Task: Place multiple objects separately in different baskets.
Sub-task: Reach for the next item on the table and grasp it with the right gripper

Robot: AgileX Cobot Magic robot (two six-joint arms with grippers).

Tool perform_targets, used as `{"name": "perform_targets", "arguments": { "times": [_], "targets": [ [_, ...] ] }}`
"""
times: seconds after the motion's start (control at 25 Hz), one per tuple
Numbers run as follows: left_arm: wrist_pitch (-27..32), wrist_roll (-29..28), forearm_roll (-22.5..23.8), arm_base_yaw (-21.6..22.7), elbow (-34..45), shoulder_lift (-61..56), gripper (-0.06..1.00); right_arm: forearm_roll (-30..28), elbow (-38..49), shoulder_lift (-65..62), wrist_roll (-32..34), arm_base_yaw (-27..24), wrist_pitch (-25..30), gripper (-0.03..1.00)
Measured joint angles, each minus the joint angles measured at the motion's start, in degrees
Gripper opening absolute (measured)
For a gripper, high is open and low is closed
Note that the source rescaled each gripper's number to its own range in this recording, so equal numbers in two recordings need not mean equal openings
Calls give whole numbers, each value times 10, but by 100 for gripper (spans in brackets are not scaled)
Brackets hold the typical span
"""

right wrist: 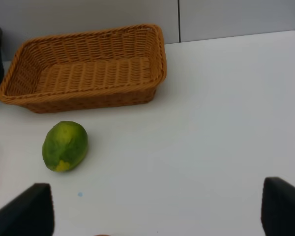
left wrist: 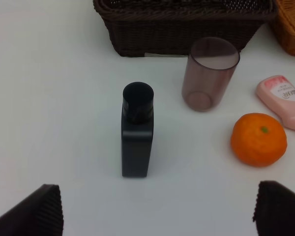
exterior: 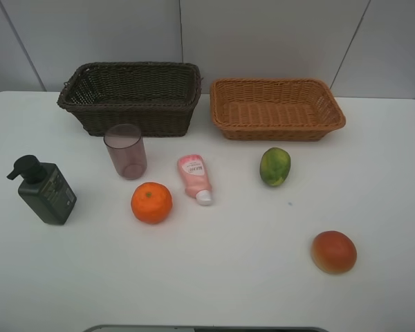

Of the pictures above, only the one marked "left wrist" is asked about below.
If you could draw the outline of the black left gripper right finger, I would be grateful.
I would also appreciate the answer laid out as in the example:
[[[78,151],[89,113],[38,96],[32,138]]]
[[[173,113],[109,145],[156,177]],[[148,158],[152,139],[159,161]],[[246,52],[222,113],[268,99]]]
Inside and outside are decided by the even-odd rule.
[[[259,236],[295,236],[295,192],[276,181],[261,181],[253,222]]]

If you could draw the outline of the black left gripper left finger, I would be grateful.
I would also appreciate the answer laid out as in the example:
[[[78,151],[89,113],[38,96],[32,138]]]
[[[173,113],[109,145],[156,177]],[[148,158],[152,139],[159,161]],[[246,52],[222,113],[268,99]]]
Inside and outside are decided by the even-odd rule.
[[[64,218],[60,188],[44,184],[0,216],[0,236],[61,236]]]

